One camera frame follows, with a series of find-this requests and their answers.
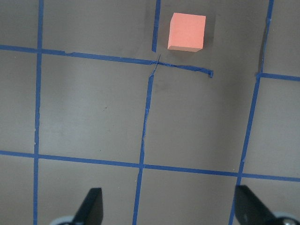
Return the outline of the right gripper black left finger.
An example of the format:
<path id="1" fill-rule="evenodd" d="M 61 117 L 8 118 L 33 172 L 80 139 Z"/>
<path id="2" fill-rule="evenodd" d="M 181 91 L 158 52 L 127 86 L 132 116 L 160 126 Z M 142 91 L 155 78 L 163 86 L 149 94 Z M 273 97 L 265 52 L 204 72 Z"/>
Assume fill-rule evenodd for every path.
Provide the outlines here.
<path id="1" fill-rule="evenodd" d="M 76 212 L 72 225 L 100 225 L 104 217 L 102 189 L 91 188 Z"/>

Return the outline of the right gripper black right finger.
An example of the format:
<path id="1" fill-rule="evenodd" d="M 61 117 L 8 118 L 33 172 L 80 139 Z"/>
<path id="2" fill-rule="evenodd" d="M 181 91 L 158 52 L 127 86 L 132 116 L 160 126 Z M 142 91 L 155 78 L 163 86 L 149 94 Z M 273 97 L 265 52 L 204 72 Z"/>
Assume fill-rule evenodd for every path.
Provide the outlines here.
<path id="1" fill-rule="evenodd" d="M 240 225 L 279 224 L 279 219 L 246 185 L 235 187 L 234 214 Z"/>

